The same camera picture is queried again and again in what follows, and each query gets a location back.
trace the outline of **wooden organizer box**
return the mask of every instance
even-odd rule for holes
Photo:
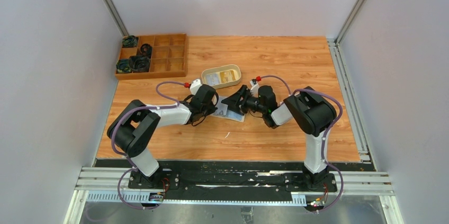
[[[152,46],[150,70],[139,73],[117,73],[118,80],[185,77],[187,75],[187,34],[141,35],[136,48],[122,48],[120,59],[140,53],[143,44]]]

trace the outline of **wooden table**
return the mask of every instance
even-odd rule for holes
[[[219,95],[229,96],[242,84],[249,85],[250,79],[256,76],[273,74],[286,80],[292,90],[310,85],[344,104],[324,37],[189,37],[187,76],[167,80],[191,82],[200,78],[203,70],[226,64],[238,65],[242,80],[239,85],[218,89]],[[119,157],[111,149],[106,129],[130,101],[170,104],[155,92],[156,85],[162,81],[164,79],[119,82],[97,158]],[[278,101],[288,96],[285,86],[277,79],[266,78],[259,83],[271,85]],[[190,93],[179,85],[165,85],[160,90],[179,100]],[[207,117],[197,127],[159,128],[149,148],[158,159],[302,161],[306,157],[304,138],[294,119],[270,129],[262,119],[247,114],[243,123]],[[330,161],[360,160],[346,109],[330,133],[328,149]]]

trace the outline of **white panel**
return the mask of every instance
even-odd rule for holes
[[[356,0],[112,0],[130,34],[326,35]]]
[[[449,223],[448,14],[447,0],[367,0],[342,45],[405,223]]]
[[[1,223],[62,223],[116,87],[102,0],[0,0]]]

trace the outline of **black cable coil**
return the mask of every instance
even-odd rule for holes
[[[120,59],[115,67],[117,68],[117,73],[119,74],[131,73],[131,67],[129,67],[128,59]]]
[[[149,58],[151,58],[151,51],[153,50],[153,47],[150,45],[150,44],[143,44],[141,47],[140,47],[140,53],[143,55],[143,56],[147,56],[147,57],[149,57]]]
[[[130,35],[122,39],[122,47],[123,48],[135,48],[139,42],[139,37],[134,35]]]
[[[146,56],[131,56],[129,58],[129,67],[132,72],[149,72],[150,58]]]

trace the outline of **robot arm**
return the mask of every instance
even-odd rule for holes
[[[117,119],[107,130],[107,136],[111,138],[112,131],[118,125],[122,117],[133,109],[148,107],[133,112],[120,125],[115,135],[115,144],[125,152],[131,161],[145,176],[151,176],[158,168],[158,162],[153,158],[147,148],[148,143],[157,128],[174,124],[192,124],[202,121],[217,109],[218,95],[214,88],[202,85],[199,79],[190,85],[191,95],[179,102],[179,106],[173,105],[145,105],[140,100],[131,101]]]
[[[328,174],[324,162],[327,153],[327,140],[323,140],[324,131],[336,117],[334,107],[318,94],[301,92],[290,95],[278,106],[276,96],[270,86],[259,86],[253,79],[251,89],[243,85],[237,93],[222,101],[228,109],[236,113],[249,111],[262,113],[265,124],[277,128],[292,118],[306,134],[306,159],[303,172],[308,174],[312,186],[318,185]],[[321,151],[324,145],[324,156]]]

